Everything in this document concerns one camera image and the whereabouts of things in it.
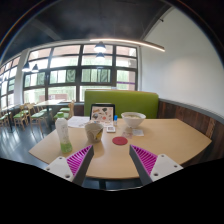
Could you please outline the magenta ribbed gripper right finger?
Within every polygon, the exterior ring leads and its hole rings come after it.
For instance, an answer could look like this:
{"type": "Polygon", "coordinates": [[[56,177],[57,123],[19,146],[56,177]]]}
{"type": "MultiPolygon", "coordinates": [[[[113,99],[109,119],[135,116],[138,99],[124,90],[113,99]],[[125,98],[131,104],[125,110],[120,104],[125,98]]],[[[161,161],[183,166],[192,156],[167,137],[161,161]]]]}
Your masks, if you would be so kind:
{"type": "Polygon", "coordinates": [[[138,146],[131,145],[129,155],[135,164],[143,186],[182,169],[182,166],[167,155],[155,155],[138,146]]]}

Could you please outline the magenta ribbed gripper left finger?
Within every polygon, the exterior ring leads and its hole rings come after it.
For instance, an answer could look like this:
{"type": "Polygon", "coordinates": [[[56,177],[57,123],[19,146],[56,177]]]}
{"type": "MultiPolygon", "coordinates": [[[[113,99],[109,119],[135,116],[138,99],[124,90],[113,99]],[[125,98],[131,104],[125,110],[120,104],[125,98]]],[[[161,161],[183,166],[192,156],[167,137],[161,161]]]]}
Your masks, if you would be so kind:
{"type": "Polygon", "coordinates": [[[45,170],[81,186],[93,155],[94,148],[92,145],[89,145],[67,158],[63,156],[57,157],[45,170]]]}

